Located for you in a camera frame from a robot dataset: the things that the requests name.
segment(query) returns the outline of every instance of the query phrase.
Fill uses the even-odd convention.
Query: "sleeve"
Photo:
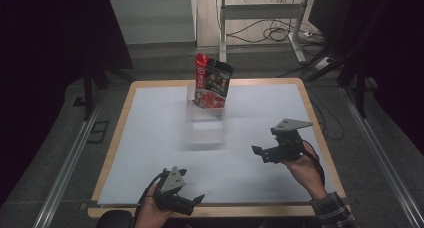
[[[311,201],[312,208],[323,228],[363,228],[346,208],[336,192],[322,200]]]

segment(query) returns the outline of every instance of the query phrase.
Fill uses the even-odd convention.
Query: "clear plastic box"
[[[195,144],[222,143],[227,120],[225,108],[204,109],[193,103],[195,84],[187,87],[187,138]]]

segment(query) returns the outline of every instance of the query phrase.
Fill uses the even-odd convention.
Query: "hand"
[[[303,142],[303,145],[309,153],[319,160],[318,155],[307,142]],[[314,162],[306,155],[301,155],[299,159],[294,161],[282,161],[281,163],[287,166],[294,179],[308,191],[312,199],[320,200],[328,196]]]
[[[159,210],[156,206],[155,200],[152,197],[156,186],[157,184],[153,184],[150,187],[147,197],[141,205],[140,214],[134,228],[161,228],[172,214],[172,211]]]

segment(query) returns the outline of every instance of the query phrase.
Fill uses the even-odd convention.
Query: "aluminum rail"
[[[402,179],[399,177],[399,174],[396,172],[396,169],[393,167],[392,163],[390,162],[390,159],[387,157],[386,152],[378,141],[367,120],[362,118],[362,116],[357,111],[354,105],[355,99],[350,91],[350,88],[344,87],[340,89],[346,98],[347,104],[350,108],[353,117],[355,118],[356,122],[359,125],[359,128],[367,139],[367,142],[372,150],[375,159],[377,160],[378,165],[383,171],[384,176],[389,182],[396,198],[402,206],[402,209],[404,210],[412,227],[424,227],[423,215],[421,214],[417,203],[415,202],[406,185],[403,183]]]
[[[91,116],[85,121],[81,127],[77,139],[75,140],[59,174],[56,177],[55,182],[44,201],[43,207],[41,208],[37,219],[33,225],[33,228],[47,228],[50,226],[56,210],[59,206],[60,200],[65,193],[66,187],[90,134],[91,128],[93,127],[94,121],[96,120],[97,114],[100,110],[100,106],[103,102],[106,91],[100,90],[97,99],[95,100],[94,110]]]

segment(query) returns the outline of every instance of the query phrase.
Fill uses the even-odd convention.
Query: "red snack bag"
[[[224,108],[234,67],[197,54],[196,90],[193,102],[202,108]]]

